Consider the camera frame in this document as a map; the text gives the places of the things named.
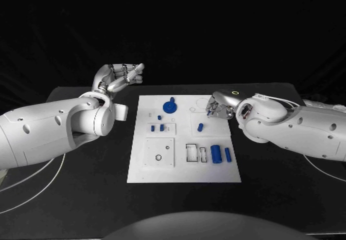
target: black table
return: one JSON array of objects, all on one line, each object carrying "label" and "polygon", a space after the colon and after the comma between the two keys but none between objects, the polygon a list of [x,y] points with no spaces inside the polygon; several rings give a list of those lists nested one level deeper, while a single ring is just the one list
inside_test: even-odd
[{"label": "black table", "polygon": [[[115,102],[129,106],[109,136],[67,154],[55,182],[27,205],[0,215],[0,239],[102,238],[153,216],[185,211],[246,214],[305,233],[346,232],[346,183],[321,173],[305,157],[273,143],[253,142],[230,121],[243,183],[127,183],[140,95],[210,95],[223,88],[305,104],[289,83],[130,86]],[[77,98],[90,87],[58,87],[48,101]],[[346,178],[344,163],[312,158]],[[63,157],[22,185],[0,193],[0,211],[29,199],[51,181]],[[15,168],[8,186],[45,163]]]}]

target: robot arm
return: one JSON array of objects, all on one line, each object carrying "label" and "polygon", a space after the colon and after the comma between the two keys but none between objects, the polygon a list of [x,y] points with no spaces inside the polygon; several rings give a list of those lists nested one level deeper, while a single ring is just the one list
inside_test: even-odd
[{"label": "robot arm", "polygon": [[96,74],[93,90],[78,98],[18,108],[0,116],[0,169],[51,160],[106,136],[129,107],[113,103],[126,86],[142,83],[145,65],[110,64]]},{"label": "robot arm", "polygon": [[236,90],[213,94],[208,115],[237,118],[246,136],[257,143],[279,147],[315,158],[346,159],[346,113],[308,106],[293,109],[256,94],[247,97]]}]

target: small blue part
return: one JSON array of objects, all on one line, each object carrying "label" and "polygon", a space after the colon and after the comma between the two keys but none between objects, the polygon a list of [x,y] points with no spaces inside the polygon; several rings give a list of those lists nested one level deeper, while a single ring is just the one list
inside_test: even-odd
[{"label": "small blue part", "polygon": [[171,98],[171,101],[168,101],[165,104],[164,104],[164,111],[168,113],[168,114],[172,114],[175,113],[175,111],[178,110],[178,105],[175,103],[175,98],[172,97]]},{"label": "small blue part", "polygon": [[231,163],[233,159],[231,159],[231,153],[230,153],[230,148],[226,148],[226,157],[227,157],[227,162]]},{"label": "small blue part", "polygon": [[202,130],[204,130],[204,123],[201,123],[200,125],[198,125],[198,129],[197,129],[200,132],[202,132]]},{"label": "small blue part", "polygon": [[221,164],[223,163],[223,151],[221,151],[221,146],[220,145],[213,145],[211,146],[211,158],[213,158],[213,163],[214,164]]}]

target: white board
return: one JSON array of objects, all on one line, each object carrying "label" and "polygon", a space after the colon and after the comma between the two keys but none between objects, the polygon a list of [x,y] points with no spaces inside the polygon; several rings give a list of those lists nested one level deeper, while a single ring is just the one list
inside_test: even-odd
[{"label": "white board", "polygon": [[[169,114],[164,111],[164,104],[172,97],[178,110]],[[210,95],[139,97],[129,183],[241,183],[230,124],[226,119],[208,117],[205,108],[210,98]],[[198,131],[200,123],[204,123],[202,132]],[[189,144],[197,146],[189,149],[197,149],[197,161],[188,161]],[[213,145],[220,145],[223,163],[213,161]],[[227,161],[226,148],[230,148],[233,162]]]}]

